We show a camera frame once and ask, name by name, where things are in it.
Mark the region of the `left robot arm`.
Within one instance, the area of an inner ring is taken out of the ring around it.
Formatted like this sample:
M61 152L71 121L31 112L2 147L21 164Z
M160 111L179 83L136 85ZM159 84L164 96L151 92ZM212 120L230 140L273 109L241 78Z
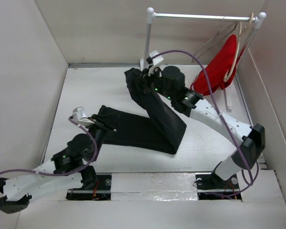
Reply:
M40 198L59 190L92 189L98 178L92 163L108 134L117 129L117 119L94 114L71 115L68 120L83 132L62 151L33 170L9 169L0 172L0 211L20 212Z

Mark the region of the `grey wire hanger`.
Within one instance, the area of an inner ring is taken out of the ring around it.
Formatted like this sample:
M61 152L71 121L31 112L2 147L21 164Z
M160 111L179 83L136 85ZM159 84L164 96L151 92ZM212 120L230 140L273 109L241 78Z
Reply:
M193 54L194 57L200 58L205 55L209 50L214 48L218 43L224 40L226 37L234 33L238 26L238 22L232 22L231 24L223 27L223 21L220 23L220 29L207 40L202 46L200 46Z

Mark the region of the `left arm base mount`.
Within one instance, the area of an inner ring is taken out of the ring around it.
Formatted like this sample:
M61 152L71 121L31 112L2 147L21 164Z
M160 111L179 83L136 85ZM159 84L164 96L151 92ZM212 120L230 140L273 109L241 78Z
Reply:
M107 201L111 200L112 173L97 173L97 182L89 189L68 189L67 200L74 201Z

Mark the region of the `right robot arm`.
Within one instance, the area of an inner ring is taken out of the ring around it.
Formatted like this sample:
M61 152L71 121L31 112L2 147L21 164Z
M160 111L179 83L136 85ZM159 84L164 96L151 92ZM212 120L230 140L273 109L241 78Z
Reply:
M205 124L236 144L235 152L212 171L213 186L223 187L232 175L243 169L251 170L257 162L266 145L265 128L260 124L251 126L242 123L217 111L215 104L185 86L185 75L179 68L167 66L164 69L144 69L135 82L144 93L161 94L170 100L177 112Z

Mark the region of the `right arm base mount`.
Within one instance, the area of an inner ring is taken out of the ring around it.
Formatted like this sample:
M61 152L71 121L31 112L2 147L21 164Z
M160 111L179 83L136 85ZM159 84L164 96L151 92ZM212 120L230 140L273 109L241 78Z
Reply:
M193 186L197 188L199 200L242 199L241 194L238 194L240 187L236 174L224 181L212 180L211 172L198 172L195 173Z

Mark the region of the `black trousers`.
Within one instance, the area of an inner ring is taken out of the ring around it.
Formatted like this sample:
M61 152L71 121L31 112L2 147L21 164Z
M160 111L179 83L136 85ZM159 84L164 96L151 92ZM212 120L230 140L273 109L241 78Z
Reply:
M143 84L138 81L142 71L131 68L124 74L131 98L147 112L148 117L102 105L98 115L117 129L106 137L105 144L133 146L175 155L185 134L186 123L156 92L143 92Z

